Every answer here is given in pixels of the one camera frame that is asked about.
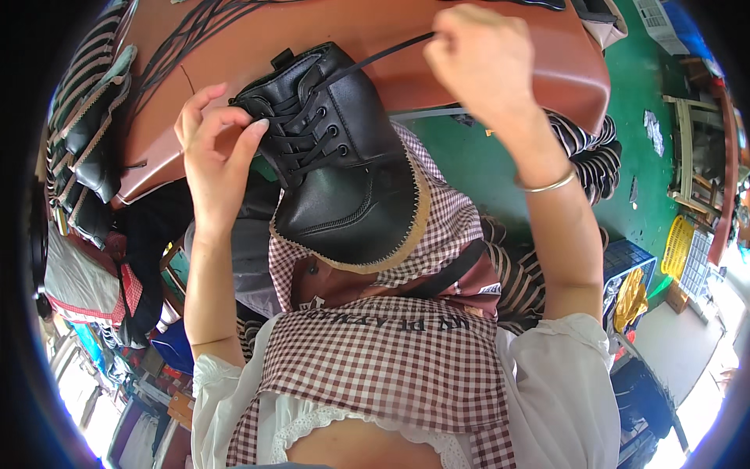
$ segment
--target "fingernail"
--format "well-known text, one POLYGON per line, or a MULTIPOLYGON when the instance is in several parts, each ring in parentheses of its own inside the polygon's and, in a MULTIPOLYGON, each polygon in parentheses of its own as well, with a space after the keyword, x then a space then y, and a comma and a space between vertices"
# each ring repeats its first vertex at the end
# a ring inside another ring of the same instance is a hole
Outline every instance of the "fingernail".
POLYGON ((268 119, 260 119, 258 121, 253 122, 253 128, 258 130, 259 132, 265 132, 268 130, 270 125, 270 122, 268 119))

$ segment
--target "hand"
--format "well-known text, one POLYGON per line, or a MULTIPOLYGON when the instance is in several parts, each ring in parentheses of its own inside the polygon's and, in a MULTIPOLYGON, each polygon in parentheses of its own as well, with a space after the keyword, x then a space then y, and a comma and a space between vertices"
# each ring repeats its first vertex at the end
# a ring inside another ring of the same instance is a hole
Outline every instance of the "hand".
POLYGON ((534 47, 521 18, 461 4, 435 16, 424 57, 435 77, 501 140, 539 113, 534 47))
POLYGON ((187 100, 175 122, 193 196, 195 237, 210 242, 228 238, 245 194, 250 162, 269 128, 268 119, 250 124, 250 116, 238 107, 215 107, 203 118, 203 108, 226 91, 226 83, 206 86, 187 100), (231 155, 215 148, 217 135, 227 125, 246 127, 231 155))

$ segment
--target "red checkered cloth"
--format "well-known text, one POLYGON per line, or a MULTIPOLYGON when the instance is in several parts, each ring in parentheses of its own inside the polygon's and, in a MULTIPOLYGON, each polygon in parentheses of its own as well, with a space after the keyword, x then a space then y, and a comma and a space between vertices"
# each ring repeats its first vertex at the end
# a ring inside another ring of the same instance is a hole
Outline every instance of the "red checkered cloth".
MULTIPOLYGON (((121 258, 125 253, 127 238, 124 235, 117 233, 116 231, 110 231, 104 242, 103 251, 99 251, 99 249, 91 243, 79 238, 75 234, 69 235, 68 239, 78 247, 78 249, 85 252, 93 260, 102 265, 112 276, 117 276, 117 265, 113 261, 113 258, 121 258)), ((138 307, 140 296, 143 293, 143 286, 141 285, 140 280, 138 280, 135 274, 133 274, 133 270, 129 264, 121 265, 120 270, 122 272, 122 284, 125 288, 127 306, 130 309, 130 316, 133 317, 136 308, 138 307)), ((122 301, 121 291, 118 292, 117 303, 111 311, 80 308, 75 305, 69 305, 60 299, 53 297, 49 293, 46 296, 52 305, 62 309, 61 313, 66 319, 74 323, 94 323, 97 322, 97 319, 104 319, 112 321, 114 326, 119 326, 122 322, 122 318, 125 317, 125 304, 122 301), (65 311, 70 311, 83 317, 70 317, 69 314, 65 314, 65 311)))
MULTIPOLYGON (((376 284, 385 287, 439 272, 462 245, 482 238, 471 200, 448 186, 414 134, 394 128, 425 174, 431 206, 414 252, 378 274, 376 284)), ((309 254, 271 238, 269 267, 285 311, 294 264, 309 254)), ((493 320, 399 296, 289 313, 274 326, 258 393, 235 428, 227 465, 256 464, 259 396, 273 392, 428 431, 471 434, 474 467, 515 467, 496 333, 493 320)))
MULTIPOLYGON (((403 125, 393 128, 422 170, 430 189, 430 214, 424 235, 414 251, 398 266, 378 273, 373 285, 395 288, 417 277, 438 273, 458 257, 461 246, 482 238, 479 213, 471 199, 448 185, 419 138, 403 125)), ((274 237, 268 247, 268 267, 283 311, 292 311, 290 301, 295 263, 311 252, 274 237)), ((458 285, 454 284, 460 295, 458 285)))

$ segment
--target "cardboard box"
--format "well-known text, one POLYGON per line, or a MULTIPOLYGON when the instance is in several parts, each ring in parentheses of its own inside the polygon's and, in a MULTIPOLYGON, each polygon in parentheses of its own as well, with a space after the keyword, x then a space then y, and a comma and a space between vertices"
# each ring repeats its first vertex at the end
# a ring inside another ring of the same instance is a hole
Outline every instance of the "cardboard box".
POLYGON ((180 422, 182 426, 188 430, 193 430, 193 408, 195 407, 195 401, 181 392, 175 392, 172 399, 169 401, 169 408, 166 413, 169 414, 173 419, 180 422))
POLYGON ((688 305, 688 294, 680 288, 676 280, 672 280, 669 290, 667 290, 667 304, 677 314, 683 312, 688 305))

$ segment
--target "white sleeve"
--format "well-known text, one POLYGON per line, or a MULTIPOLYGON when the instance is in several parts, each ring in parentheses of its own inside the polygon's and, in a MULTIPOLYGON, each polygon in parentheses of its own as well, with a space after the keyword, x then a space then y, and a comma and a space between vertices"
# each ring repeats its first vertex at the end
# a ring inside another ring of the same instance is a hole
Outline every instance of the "white sleeve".
POLYGON ((271 330, 281 316, 274 317, 260 328, 255 338, 253 358, 244 368, 207 353, 195 361, 195 408, 190 446, 196 469, 226 467, 232 434, 257 393, 263 374, 263 354, 271 330))
POLYGON ((572 314, 496 345, 518 467, 616 467, 620 413, 608 338, 588 314, 572 314))

